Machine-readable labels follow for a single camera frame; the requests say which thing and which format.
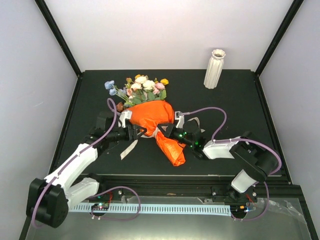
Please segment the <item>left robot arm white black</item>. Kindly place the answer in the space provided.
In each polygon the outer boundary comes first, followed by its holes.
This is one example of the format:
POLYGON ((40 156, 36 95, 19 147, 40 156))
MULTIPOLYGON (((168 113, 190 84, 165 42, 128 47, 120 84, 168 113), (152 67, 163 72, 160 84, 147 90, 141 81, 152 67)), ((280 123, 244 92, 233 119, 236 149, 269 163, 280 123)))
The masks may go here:
POLYGON ((79 183, 75 180, 108 148, 110 143, 138 139, 147 132, 145 127, 130 123, 132 112, 125 110, 119 117, 103 111, 83 141, 70 157, 55 171, 43 179, 35 178, 29 185, 26 215, 32 222, 57 228, 66 219, 69 210, 79 203, 94 197, 103 199, 108 192, 99 177, 85 177, 79 183))

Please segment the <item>artificial flower bunch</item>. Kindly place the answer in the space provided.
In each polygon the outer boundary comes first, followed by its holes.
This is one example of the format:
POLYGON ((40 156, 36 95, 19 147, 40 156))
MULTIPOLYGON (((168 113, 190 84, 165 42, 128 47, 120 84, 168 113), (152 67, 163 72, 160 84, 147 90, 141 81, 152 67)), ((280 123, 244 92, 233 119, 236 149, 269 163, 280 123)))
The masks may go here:
POLYGON ((110 96, 117 96, 122 100, 117 105, 117 111, 122 112, 139 104, 164 101, 169 83, 167 78, 152 80, 147 75, 138 74, 134 78, 127 77, 123 88, 117 87, 114 80, 106 81, 104 87, 110 96))

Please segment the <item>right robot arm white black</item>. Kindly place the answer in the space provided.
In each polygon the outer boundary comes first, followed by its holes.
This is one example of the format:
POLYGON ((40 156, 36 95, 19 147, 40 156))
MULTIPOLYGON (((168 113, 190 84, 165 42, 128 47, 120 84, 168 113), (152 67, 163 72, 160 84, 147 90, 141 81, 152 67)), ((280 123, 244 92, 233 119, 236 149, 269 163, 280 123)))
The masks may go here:
POLYGON ((239 172, 230 184, 212 189, 213 197, 225 202, 243 202, 248 190, 252 190, 257 183, 265 182, 269 175, 282 166, 278 153, 253 139, 251 132, 235 138, 207 141, 196 120, 185 122, 182 127, 173 123, 160 123, 157 128, 167 139, 188 146, 201 160, 236 161, 239 172))

